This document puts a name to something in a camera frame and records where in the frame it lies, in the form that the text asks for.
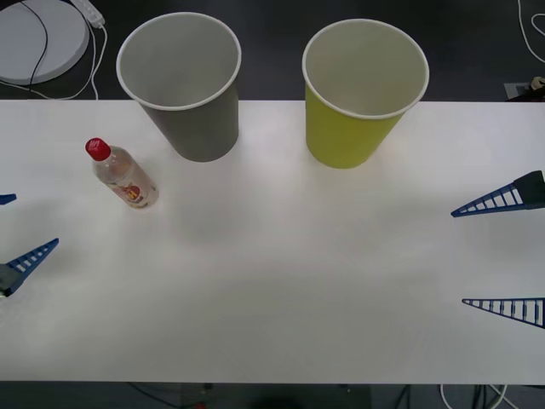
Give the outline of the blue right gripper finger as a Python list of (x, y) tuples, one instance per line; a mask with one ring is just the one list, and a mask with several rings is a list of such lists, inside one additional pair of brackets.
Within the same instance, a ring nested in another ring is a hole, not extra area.
[(452, 217), (544, 208), (544, 176), (534, 170), (453, 210)]
[(544, 328), (544, 298), (463, 298), (462, 303), (503, 318)]

